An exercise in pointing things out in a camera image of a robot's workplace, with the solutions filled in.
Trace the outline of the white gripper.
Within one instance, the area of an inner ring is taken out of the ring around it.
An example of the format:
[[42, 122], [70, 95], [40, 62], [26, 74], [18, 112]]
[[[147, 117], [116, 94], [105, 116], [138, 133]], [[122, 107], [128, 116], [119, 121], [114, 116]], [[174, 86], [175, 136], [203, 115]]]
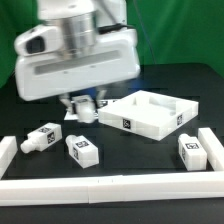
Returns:
[[[47, 54], [16, 61], [15, 75], [19, 96], [26, 100], [60, 95], [69, 113], [70, 96], [65, 93], [133, 79], [140, 73], [136, 51], [137, 34], [133, 29], [98, 35], [95, 44], [75, 58]], [[107, 90], [97, 88], [99, 108]]]

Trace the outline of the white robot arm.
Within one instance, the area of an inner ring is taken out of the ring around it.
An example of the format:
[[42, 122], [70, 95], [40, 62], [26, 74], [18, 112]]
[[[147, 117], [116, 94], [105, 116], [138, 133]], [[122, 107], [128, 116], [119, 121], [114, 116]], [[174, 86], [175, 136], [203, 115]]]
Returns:
[[37, 0], [41, 23], [14, 43], [19, 96], [32, 101], [133, 79], [137, 32], [125, 0]]

